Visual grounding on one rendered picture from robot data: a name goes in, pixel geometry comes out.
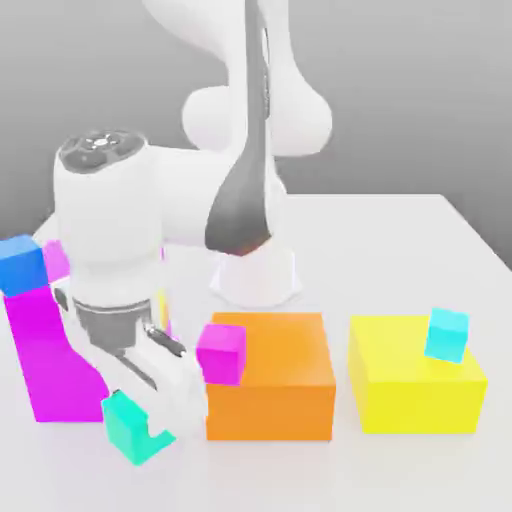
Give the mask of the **large magenta box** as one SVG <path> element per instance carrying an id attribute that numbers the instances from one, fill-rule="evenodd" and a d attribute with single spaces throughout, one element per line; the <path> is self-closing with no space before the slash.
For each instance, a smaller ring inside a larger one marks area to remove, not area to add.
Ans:
<path id="1" fill-rule="evenodd" d="M 101 423 L 107 387 L 76 353 L 48 286 L 4 299 L 35 420 Z"/>

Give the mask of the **small cyan cube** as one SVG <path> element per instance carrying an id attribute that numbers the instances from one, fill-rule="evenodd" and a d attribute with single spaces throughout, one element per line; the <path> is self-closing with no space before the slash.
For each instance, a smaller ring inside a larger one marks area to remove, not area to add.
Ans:
<path id="1" fill-rule="evenodd" d="M 429 318 L 424 355 L 461 364 L 469 337 L 469 315 L 433 308 Z"/>

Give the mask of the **small magenta cube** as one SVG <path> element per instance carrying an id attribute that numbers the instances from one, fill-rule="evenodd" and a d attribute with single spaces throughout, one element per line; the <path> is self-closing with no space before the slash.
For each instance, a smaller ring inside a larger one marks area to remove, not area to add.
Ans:
<path id="1" fill-rule="evenodd" d="M 246 363 L 246 329 L 207 324 L 199 337 L 196 356 L 207 384 L 239 386 Z"/>

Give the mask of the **large yellow box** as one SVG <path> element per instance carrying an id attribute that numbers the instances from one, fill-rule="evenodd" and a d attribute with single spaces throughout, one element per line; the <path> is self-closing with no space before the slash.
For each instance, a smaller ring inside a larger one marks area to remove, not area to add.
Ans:
<path id="1" fill-rule="evenodd" d="M 424 355 L 426 315 L 353 315 L 347 366 L 360 423 L 373 434 L 473 433 L 488 379 L 470 351 L 461 363 Z"/>

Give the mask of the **small pink cube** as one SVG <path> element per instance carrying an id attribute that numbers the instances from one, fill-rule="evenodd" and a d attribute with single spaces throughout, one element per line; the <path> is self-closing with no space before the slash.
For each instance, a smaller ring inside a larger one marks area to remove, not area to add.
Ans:
<path id="1" fill-rule="evenodd" d="M 70 264 L 59 240 L 49 240 L 43 246 L 42 253 L 50 283 L 69 275 Z"/>

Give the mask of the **small teal cube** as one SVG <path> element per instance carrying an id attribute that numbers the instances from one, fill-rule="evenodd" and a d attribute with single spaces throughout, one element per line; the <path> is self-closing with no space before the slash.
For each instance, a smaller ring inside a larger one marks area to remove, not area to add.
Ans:
<path id="1" fill-rule="evenodd" d="M 148 414 L 124 392 L 116 390 L 101 403 L 109 441 L 135 466 L 140 466 L 176 441 L 167 430 L 152 437 Z"/>

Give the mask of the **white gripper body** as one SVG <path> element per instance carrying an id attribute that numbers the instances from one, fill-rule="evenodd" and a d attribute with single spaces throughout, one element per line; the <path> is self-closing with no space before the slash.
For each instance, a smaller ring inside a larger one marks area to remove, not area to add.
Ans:
<path id="1" fill-rule="evenodd" d="M 105 381 L 110 394 L 124 393 L 148 415 L 152 435 L 202 435 L 207 416 L 206 388 L 196 360 L 162 348 L 136 348 L 116 358 L 94 346 L 74 350 Z"/>

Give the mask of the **small blue cube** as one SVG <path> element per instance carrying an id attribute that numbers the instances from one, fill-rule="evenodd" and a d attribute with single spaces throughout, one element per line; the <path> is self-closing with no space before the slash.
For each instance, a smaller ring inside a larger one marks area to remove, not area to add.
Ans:
<path id="1" fill-rule="evenodd" d="M 14 297 L 48 284 L 41 247 L 30 235 L 0 240 L 0 290 Z"/>

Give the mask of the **large orange box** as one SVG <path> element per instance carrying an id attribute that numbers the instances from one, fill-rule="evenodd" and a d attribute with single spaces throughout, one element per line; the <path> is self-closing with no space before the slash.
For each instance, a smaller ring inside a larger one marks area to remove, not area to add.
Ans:
<path id="1" fill-rule="evenodd" d="M 238 386 L 207 386 L 210 441 L 329 441 L 336 379 L 319 312 L 217 312 L 246 329 Z"/>

